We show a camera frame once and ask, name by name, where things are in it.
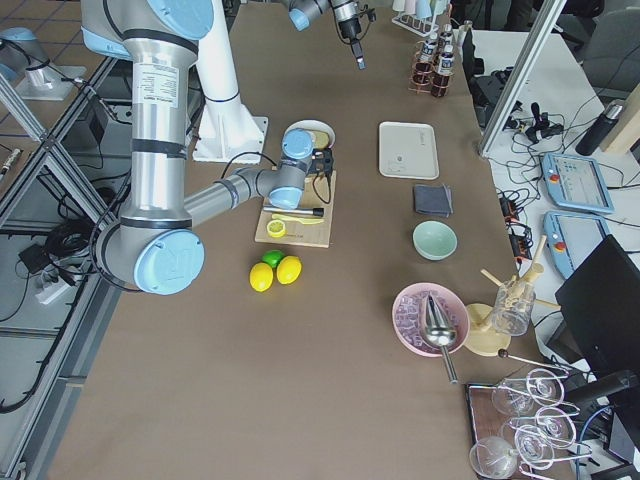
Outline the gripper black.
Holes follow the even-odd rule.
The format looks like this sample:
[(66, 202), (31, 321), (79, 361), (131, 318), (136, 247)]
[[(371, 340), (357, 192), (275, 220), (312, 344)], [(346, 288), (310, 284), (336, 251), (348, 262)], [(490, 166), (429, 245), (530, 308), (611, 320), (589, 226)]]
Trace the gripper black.
[(330, 178), (333, 173), (333, 164), (334, 159), (330, 148), (314, 149), (308, 175), (323, 174), (326, 178)]
[(359, 70), (364, 70), (366, 68), (366, 63), (364, 59), (364, 53), (359, 41), (359, 35), (361, 33), (361, 25), (360, 21), (357, 17), (346, 19), (346, 20), (338, 20), (337, 28), (341, 37), (341, 40), (345, 44), (351, 44), (351, 51), (356, 60), (356, 64)]

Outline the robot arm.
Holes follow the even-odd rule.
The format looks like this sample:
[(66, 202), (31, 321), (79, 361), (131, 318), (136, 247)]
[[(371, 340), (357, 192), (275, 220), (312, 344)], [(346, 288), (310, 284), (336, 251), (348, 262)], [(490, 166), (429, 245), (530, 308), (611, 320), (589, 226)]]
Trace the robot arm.
[(282, 1), (282, 4), (298, 31), (307, 29), (316, 19), (331, 12), (340, 41), (350, 47), (358, 69), (366, 68), (361, 40), (376, 21), (374, 8), (353, 0), (293, 0)]
[(263, 196), (295, 208), (319, 151), (304, 129), (288, 131), (273, 170), (240, 168), (187, 197), (184, 173), (190, 68), (213, 31), (210, 1), (84, 1), (85, 45), (131, 61), (131, 193), (117, 222), (96, 242), (99, 269), (157, 295), (186, 289), (205, 261), (192, 228), (244, 201)]

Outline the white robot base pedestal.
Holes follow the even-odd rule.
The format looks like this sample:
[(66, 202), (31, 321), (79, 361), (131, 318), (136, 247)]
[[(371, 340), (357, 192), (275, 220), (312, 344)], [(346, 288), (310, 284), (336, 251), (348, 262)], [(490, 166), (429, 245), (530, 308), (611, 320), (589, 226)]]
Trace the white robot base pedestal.
[(253, 116), (243, 104), (223, 5), (220, 1), (211, 5), (213, 25), (199, 41), (196, 63), (205, 106), (193, 159), (255, 165), (260, 162), (268, 119)]

